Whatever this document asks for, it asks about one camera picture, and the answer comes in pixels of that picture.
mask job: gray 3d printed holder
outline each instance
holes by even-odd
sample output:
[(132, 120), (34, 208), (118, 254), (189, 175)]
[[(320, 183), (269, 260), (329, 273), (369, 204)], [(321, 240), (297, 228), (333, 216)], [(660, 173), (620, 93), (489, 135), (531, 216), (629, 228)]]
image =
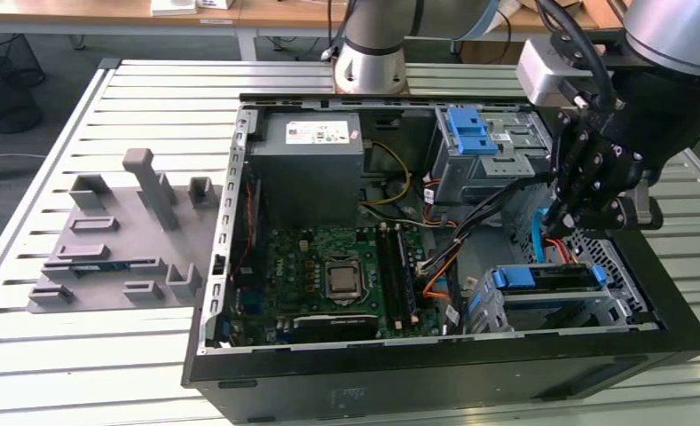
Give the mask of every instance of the gray 3d printed holder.
[(152, 151), (130, 149), (123, 168), (139, 188), (110, 188), (79, 175), (76, 202), (28, 311), (79, 312), (191, 306), (209, 266), (220, 186), (192, 177), (171, 186), (152, 169)]

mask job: white table leg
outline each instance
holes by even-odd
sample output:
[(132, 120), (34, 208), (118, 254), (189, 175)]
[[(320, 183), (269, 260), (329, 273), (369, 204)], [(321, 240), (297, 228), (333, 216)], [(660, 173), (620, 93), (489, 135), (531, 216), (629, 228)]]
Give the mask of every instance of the white table leg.
[(72, 47), (76, 51), (80, 51), (87, 45), (84, 44), (84, 38), (87, 38), (86, 35), (68, 35), (70, 40), (70, 47)]
[(255, 37), (257, 30), (255, 28), (236, 28), (236, 38), (239, 40), (239, 53), (241, 60), (257, 60), (257, 52), (255, 50)]

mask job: floor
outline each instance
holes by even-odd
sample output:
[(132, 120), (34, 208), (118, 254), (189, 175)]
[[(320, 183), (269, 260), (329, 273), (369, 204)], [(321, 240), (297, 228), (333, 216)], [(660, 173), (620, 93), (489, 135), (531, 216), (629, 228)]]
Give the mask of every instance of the floor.
[[(273, 51), (268, 39), (259, 39), (261, 60), (313, 61), (320, 57), (325, 40), (313, 49), (312, 38), (300, 38), (284, 51)], [(91, 35), (87, 49), (71, 49), (63, 35), (30, 35), (28, 41), (47, 73), (47, 80), (32, 89), (44, 111), (39, 126), (18, 135), (0, 135), (0, 154), (47, 154), (68, 120), (95, 69), (103, 58), (123, 59), (216, 59), (239, 60), (239, 47), (233, 37), (116, 36)], [(408, 62), (453, 63), (448, 43), (415, 40), (405, 44)], [(31, 157), (0, 157), (0, 232), (18, 202), (36, 174), (40, 160)]]

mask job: table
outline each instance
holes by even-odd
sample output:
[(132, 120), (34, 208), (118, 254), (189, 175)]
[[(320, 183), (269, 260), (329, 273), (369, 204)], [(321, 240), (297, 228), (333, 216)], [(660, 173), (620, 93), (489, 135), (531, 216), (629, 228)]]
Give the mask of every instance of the table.
[[(417, 64), (408, 80), (412, 95), (523, 96), (512, 67)], [(66, 190), (76, 173), (136, 185), (122, 171), (123, 152), (147, 147), (172, 185), (192, 176), (221, 184), (239, 94), (331, 91), (331, 69), (320, 63), (126, 60), (98, 70), (0, 237), (0, 424), (225, 424), (179, 385), (192, 308), (32, 315), (27, 294), (74, 205)], [(689, 151), (668, 163), (652, 194), (665, 226), (648, 240), (700, 319), (700, 161)], [(583, 401), (331, 424), (392, 421), (700, 424), (700, 358)]]
[[(604, 0), (587, 0), (588, 9)], [(333, 9), (336, 31), (345, 7)], [(236, 36), (241, 60), (256, 60), (255, 37), (327, 35), (325, 5), (303, 0), (237, 0), (228, 10), (199, 9), (196, 15), (150, 16), (150, 0), (0, 0), (0, 32), (67, 35)], [(596, 28), (583, 12), (584, 28)], [(523, 8), (512, 17), (513, 41), (545, 32), (539, 15)], [(479, 40), (505, 38), (497, 28)]]

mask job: wooden desk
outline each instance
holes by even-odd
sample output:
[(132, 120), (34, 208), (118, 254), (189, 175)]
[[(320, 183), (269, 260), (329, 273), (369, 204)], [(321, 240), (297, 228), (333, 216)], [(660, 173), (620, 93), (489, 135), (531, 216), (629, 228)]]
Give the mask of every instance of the wooden desk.
[[(592, 4), (597, 2), (597, 0), (587, 1)], [(276, 0), (240, 0), (240, 2), (239, 26), (241, 27), (325, 28), (325, 4), (303, 0), (283, 0), (280, 2)], [(344, 14), (345, 7), (335, 5), (332, 8), (335, 29), (341, 22)], [(509, 20), (516, 33), (535, 34), (545, 32), (539, 14), (527, 8), (521, 8), (509, 17)], [(585, 11), (576, 16), (576, 20), (583, 28), (597, 28), (595, 20)], [(495, 31), (507, 31), (507, 26), (500, 26)]]
[[(604, 17), (605, 0), (585, 0), (588, 11)], [(332, 9), (333, 31), (345, 7)], [(596, 28), (592, 13), (577, 21)], [(199, 9), (196, 15), (150, 16), (150, 0), (0, 0), (0, 32), (67, 35), (176, 35), (236, 36), (241, 60), (257, 60), (255, 38), (259, 36), (325, 37), (325, 4), (303, 0), (237, 0), (229, 10)], [(539, 15), (521, 9), (509, 18), (513, 41), (545, 32)], [(505, 27), (480, 40), (503, 41)]]
[(200, 20), (236, 24), (239, 8), (199, 9), (196, 15), (151, 16), (150, 0), (0, 0), (0, 22), (200, 26)]

